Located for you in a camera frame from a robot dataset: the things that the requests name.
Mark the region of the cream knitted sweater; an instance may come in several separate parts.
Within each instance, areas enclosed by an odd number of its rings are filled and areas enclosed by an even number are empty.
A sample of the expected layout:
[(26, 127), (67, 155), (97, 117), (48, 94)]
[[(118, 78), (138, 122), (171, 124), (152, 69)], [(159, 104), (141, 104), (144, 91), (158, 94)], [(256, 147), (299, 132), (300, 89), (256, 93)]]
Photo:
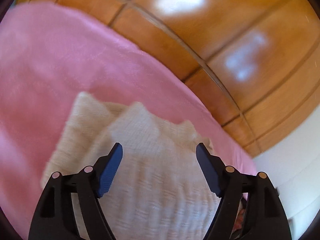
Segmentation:
[(80, 93), (41, 178), (79, 172), (118, 142), (123, 158), (100, 206), (116, 239), (203, 239), (219, 205), (196, 159), (208, 138), (173, 124), (141, 103), (101, 102)]

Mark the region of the wooden panelled wardrobe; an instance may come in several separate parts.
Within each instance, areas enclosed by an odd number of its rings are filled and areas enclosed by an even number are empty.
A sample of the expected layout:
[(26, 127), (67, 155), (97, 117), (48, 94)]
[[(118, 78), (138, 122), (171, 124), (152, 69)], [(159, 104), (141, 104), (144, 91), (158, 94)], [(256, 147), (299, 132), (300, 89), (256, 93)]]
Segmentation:
[(17, 0), (82, 10), (168, 67), (251, 156), (319, 106), (311, 0)]

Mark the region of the pink bedspread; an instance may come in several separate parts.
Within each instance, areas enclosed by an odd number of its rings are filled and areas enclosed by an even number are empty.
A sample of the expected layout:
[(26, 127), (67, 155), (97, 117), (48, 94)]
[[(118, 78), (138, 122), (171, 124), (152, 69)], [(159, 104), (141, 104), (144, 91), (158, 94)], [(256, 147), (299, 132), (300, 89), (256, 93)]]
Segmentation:
[(254, 174), (248, 154), (167, 67), (95, 18), (54, 3), (10, 9), (1, 22), (1, 208), (27, 238), (76, 97), (141, 103), (173, 124), (189, 121), (210, 151)]

